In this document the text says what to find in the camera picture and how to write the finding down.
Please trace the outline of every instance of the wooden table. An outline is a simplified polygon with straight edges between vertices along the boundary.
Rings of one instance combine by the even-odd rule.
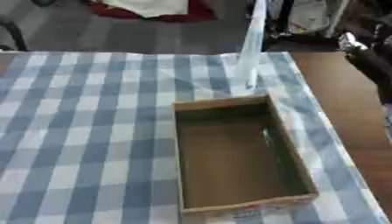
[[[15,57],[0,54],[0,76]],[[389,218],[392,218],[392,147],[383,129],[375,85],[339,52],[296,52],[311,90]]]

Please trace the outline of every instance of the chair leg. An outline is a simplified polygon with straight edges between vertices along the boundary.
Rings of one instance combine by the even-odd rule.
[[[15,46],[21,52],[27,52],[27,46],[23,34],[18,26],[10,19],[4,16],[0,16],[0,27],[4,27],[15,41]]]

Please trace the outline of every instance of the blue and white checkered tablecloth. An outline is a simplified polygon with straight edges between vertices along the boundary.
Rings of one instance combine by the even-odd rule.
[[[0,79],[0,223],[179,223],[171,104],[229,97],[236,57],[20,54]],[[259,71],[320,195],[185,223],[388,223],[289,54]]]

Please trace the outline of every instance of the cardboard box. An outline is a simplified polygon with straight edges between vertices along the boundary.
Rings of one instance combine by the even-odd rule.
[[[267,95],[173,107],[182,213],[291,207],[317,196]]]

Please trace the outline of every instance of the gray carpet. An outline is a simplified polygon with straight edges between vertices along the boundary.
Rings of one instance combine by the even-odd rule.
[[[219,19],[186,24],[98,17],[77,0],[59,0],[48,8],[39,8],[30,0],[3,0],[0,14],[12,18],[28,47],[37,51],[238,52],[249,22],[244,18],[245,1],[208,3]],[[0,31],[0,43],[12,43],[5,31]]]

